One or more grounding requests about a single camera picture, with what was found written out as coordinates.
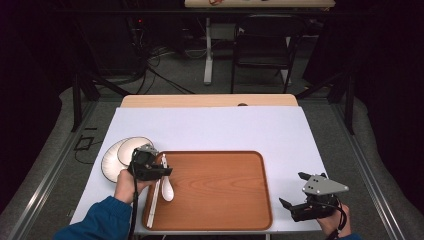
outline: black curtain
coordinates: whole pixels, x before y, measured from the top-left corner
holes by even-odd
[[[31,169],[60,113],[70,72],[32,1],[0,2],[0,212]]]
[[[355,95],[368,108],[383,163],[405,196],[424,213],[424,195],[417,185],[424,171],[424,7],[418,0],[337,0],[335,8],[376,7],[375,20],[380,24],[371,31],[373,47],[359,49],[366,54],[358,64]],[[366,18],[326,22],[304,78],[316,84],[343,70],[368,24]]]

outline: chopstick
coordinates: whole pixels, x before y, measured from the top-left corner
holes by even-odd
[[[156,203],[158,202],[160,179],[156,182],[155,193],[153,194],[152,206],[150,207],[149,218],[147,219],[147,227],[152,228],[153,219],[155,218]]]

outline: wooden tray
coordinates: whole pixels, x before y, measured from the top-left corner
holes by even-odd
[[[153,227],[157,231],[265,230],[272,213],[262,156],[254,151],[166,153],[173,168],[175,197],[159,191]],[[154,185],[150,187],[142,224],[146,227]]]

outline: white spoon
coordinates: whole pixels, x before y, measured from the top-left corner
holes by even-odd
[[[165,153],[162,155],[162,164],[165,168],[168,168],[168,163],[166,162]],[[165,201],[172,201],[174,199],[174,189],[172,189],[171,182],[169,182],[169,177],[164,176],[162,182],[162,196]]]

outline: blue sleeve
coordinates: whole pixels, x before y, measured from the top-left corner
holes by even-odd
[[[93,204],[81,222],[61,229],[53,239],[126,239],[131,209],[130,205],[109,196]]]
[[[362,239],[361,236],[359,236],[356,233],[352,233],[346,237],[340,238],[340,240],[361,240],[361,239]]]

